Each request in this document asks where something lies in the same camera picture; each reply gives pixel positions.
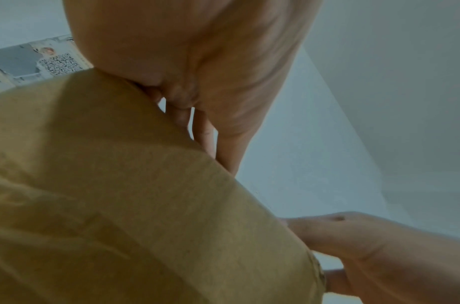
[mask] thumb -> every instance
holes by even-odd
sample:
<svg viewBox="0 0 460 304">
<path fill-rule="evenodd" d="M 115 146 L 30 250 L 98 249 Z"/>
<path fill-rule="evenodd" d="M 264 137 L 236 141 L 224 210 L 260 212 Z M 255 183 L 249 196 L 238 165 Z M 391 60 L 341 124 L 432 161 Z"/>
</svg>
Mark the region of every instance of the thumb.
<svg viewBox="0 0 460 304">
<path fill-rule="evenodd" d="M 361 245 L 368 238 L 364 233 L 356 232 L 353 221 L 345 220 L 339 214 L 283 221 L 309 249 L 338 258 L 361 256 L 364 249 Z"/>
</svg>

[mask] ceiling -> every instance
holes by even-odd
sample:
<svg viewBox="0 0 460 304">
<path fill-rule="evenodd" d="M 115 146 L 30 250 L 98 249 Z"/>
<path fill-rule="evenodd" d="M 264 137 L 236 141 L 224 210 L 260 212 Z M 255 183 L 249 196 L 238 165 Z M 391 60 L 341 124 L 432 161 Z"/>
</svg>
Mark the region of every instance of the ceiling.
<svg viewBox="0 0 460 304">
<path fill-rule="evenodd" d="M 325 0 L 305 47 L 384 175 L 460 171 L 460 0 Z"/>
</svg>

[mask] human hand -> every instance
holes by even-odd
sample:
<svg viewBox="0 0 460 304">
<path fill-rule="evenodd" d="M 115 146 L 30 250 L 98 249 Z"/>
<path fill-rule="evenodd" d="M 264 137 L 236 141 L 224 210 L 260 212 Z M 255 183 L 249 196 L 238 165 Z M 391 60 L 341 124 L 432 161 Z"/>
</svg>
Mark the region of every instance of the human hand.
<svg viewBox="0 0 460 304">
<path fill-rule="evenodd" d="M 311 250 L 338 257 L 327 292 L 364 304 L 460 304 L 460 241 L 382 218 L 340 213 L 285 220 Z"/>
<path fill-rule="evenodd" d="M 236 174 L 322 0 L 64 0 L 99 69 L 165 97 L 167 115 Z M 218 131 L 215 152 L 213 128 Z"/>
</svg>

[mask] qr code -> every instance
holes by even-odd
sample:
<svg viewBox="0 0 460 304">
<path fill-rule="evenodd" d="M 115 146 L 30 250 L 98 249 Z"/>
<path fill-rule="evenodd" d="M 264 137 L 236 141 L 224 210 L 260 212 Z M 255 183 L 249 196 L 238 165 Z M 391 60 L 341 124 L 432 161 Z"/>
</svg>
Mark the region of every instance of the qr code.
<svg viewBox="0 0 460 304">
<path fill-rule="evenodd" d="M 53 76 L 83 71 L 83 68 L 69 53 L 53 56 L 48 59 L 40 59 L 38 62 Z"/>
</svg>

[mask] skin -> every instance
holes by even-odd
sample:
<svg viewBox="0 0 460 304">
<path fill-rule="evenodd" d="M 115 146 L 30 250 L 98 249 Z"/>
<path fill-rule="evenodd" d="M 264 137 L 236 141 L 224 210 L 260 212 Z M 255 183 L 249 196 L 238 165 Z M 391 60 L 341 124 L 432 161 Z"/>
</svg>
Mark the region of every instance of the skin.
<svg viewBox="0 0 460 304">
<path fill-rule="evenodd" d="M 339 258 L 327 292 L 364 304 L 460 304 L 460 241 L 360 213 L 284 220 L 312 250 Z"/>
<path fill-rule="evenodd" d="M 165 97 L 183 129 L 194 107 L 194 139 L 235 175 L 322 0 L 63 2 L 95 67 Z"/>
</svg>

